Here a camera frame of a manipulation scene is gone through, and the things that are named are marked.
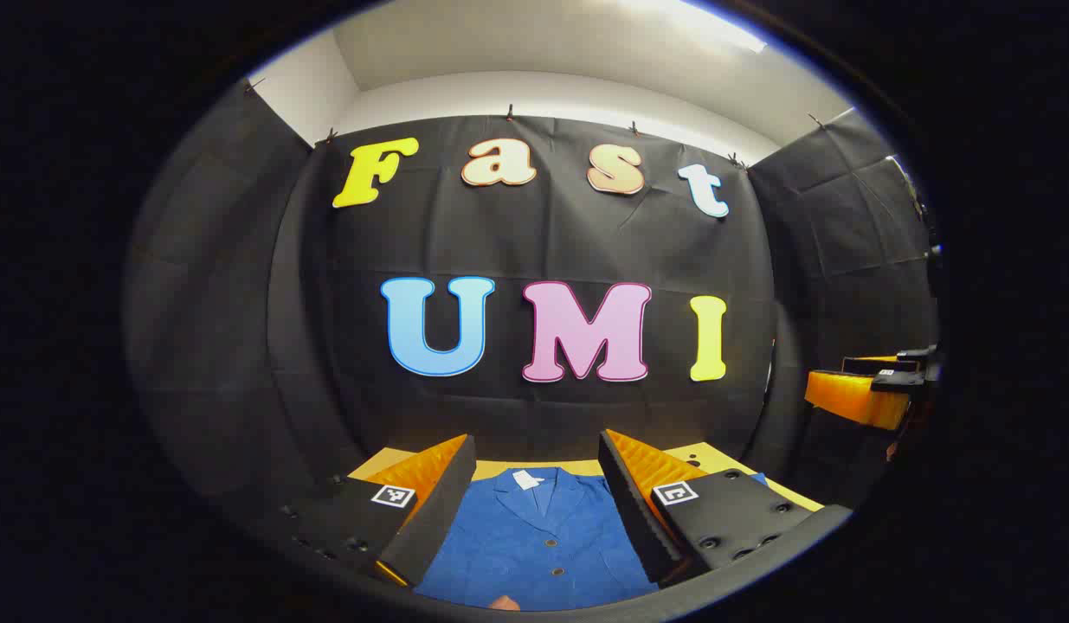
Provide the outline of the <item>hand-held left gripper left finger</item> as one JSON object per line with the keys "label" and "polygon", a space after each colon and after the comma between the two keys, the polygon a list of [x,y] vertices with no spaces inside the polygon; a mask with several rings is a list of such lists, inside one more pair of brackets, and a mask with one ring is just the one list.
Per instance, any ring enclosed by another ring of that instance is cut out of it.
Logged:
{"label": "hand-held left gripper left finger", "polygon": [[330,569],[414,588],[423,581],[471,484],[471,435],[365,478],[335,477],[274,513],[274,536]]}

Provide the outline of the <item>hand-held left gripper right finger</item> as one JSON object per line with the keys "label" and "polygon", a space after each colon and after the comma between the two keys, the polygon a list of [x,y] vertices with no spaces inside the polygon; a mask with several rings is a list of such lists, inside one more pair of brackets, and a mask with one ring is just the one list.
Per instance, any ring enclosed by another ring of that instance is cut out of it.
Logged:
{"label": "hand-held left gripper right finger", "polygon": [[852,514],[800,504],[740,466],[704,472],[610,429],[600,433],[598,462],[634,552],[662,588],[752,564],[778,567]]}

